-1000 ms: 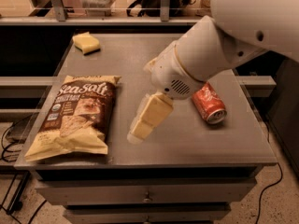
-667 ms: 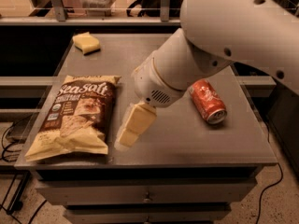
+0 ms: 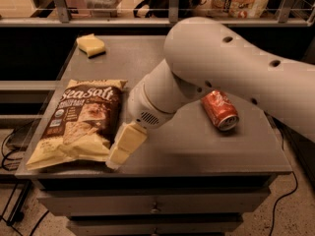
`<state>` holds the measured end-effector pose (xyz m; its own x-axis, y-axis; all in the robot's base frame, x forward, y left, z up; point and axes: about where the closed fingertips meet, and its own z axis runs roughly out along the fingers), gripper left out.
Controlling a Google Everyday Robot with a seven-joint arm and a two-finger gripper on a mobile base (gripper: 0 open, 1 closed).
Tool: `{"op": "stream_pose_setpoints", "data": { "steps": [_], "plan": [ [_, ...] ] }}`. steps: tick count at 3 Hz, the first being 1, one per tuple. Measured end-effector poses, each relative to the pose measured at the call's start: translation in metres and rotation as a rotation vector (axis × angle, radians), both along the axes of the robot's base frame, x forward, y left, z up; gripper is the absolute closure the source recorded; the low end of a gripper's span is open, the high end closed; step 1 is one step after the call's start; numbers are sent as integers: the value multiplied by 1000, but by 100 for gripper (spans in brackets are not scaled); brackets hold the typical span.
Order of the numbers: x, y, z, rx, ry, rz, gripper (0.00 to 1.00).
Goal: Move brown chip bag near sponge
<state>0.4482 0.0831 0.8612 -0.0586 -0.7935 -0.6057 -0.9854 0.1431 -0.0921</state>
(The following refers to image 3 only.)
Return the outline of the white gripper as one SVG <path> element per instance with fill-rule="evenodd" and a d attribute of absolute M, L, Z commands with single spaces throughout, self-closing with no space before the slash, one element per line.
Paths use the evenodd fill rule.
<path fill-rule="evenodd" d="M 145 91 L 145 80 L 140 80 L 129 92 L 127 108 L 135 122 L 122 123 L 117 131 L 106 161 L 106 166 L 114 170 L 123 165 L 146 140 L 146 129 L 156 129 L 174 116 L 173 113 L 158 110 L 150 102 Z"/>

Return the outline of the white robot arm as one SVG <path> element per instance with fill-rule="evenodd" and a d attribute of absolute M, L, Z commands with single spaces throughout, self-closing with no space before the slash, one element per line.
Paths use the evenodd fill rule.
<path fill-rule="evenodd" d="M 315 70 L 249 43 L 207 18 L 180 21 L 169 31 L 164 59 L 130 91 L 132 122 L 118 129 L 106 165 L 117 169 L 151 128 L 169 121 L 182 106 L 220 89 L 239 96 L 315 141 Z"/>

